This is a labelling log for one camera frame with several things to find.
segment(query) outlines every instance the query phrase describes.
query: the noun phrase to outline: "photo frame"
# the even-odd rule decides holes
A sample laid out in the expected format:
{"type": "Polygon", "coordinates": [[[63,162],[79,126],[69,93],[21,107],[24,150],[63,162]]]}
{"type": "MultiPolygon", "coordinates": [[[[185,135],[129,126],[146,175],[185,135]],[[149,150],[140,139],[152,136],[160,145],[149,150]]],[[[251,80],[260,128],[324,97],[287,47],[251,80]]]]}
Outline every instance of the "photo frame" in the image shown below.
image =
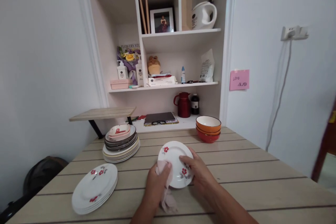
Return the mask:
{"type": "Polygon", "coordinates": [[[150,11],[151,33],[174,32],[174,22],[174,11],[172,7],[150,11]]]}

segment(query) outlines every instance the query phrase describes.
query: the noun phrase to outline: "hand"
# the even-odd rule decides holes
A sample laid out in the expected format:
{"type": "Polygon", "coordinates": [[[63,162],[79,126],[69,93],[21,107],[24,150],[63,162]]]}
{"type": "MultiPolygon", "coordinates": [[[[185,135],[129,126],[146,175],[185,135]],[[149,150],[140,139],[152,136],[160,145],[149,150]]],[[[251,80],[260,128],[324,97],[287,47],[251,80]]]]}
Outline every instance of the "hand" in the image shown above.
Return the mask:
{"type": "Polygon", "coordinates": [[[196,152],[189,148],[194,159],[188,156],[180,156],[180,160],[190,165],[194,173],[194,185],[199,193],[204,197],[209,187],[216,187],[218,182],[215,180],[203,160],[196,154],[196,152]]]}
{"type": "Polygon", "coordinates": [[[146,205],[153,207],[155,210],[159,207],[172,164],[166,164],[160,175],[156,174],[156,167],[157,164],[155,164],[148,172],[145,195],[142,200],[146,205]]]}

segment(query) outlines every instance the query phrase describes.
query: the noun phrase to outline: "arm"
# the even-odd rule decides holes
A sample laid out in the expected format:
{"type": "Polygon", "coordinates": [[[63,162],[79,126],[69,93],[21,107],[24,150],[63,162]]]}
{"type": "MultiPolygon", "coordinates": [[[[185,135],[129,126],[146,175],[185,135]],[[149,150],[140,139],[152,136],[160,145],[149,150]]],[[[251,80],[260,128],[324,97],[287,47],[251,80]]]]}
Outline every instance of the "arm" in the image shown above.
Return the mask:
{"type": "Polygon", "coordinates": [[[133,215],[131,224],[152,223],[156,210],[159,207],[171,167],[170,163],[167,164],[160,175],[157,175],[155,172],[156,164],[149,170],[145,194],[140,206],[133,215]]]}
{"type": "Polygon", "coordinates": [[[191,166],[195,176],[194,185],[215,213],[225,223],[258,224],[253,217],[215,180],[203,160],[189,148],[194,159],[180,156],[180,160],[191,166]]]}

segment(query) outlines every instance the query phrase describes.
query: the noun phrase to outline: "black metal leg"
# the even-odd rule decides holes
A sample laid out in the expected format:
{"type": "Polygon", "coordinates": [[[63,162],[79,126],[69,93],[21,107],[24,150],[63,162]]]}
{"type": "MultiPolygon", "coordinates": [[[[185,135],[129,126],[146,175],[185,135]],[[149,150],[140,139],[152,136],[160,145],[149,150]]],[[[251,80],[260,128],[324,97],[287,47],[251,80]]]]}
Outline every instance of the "black metal leg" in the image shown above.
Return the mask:
{"type": "Polygon", "coordinates": [[[91,124],[92,128],[94,129],[95,133],[97,134],[99,139],[104,138],[103,134],[100,132],[96,122],[94,120],[89,120],[89,123],[91,124]]]}
{"type": "Polygon", "coordinates": [[[133,125],[131,117],[127,117],[127,119],[128,119],[128,123],[129,123],[130,125],[133,125]]]}

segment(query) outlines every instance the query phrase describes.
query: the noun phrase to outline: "teddy bear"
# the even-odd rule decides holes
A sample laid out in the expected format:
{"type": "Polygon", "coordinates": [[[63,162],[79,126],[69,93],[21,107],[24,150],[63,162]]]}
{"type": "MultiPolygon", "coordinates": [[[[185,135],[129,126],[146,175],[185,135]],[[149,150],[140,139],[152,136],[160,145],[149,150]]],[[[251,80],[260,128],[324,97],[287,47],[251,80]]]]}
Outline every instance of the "teddy bear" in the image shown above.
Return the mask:
{"type": "Polygon", "coordinates": [[[161,64],[160,61],[157,59],[157,56],[150,56],[148,59],[148,72],[153,75],[153,74],[160,74],[161,73],[161,64]]]}

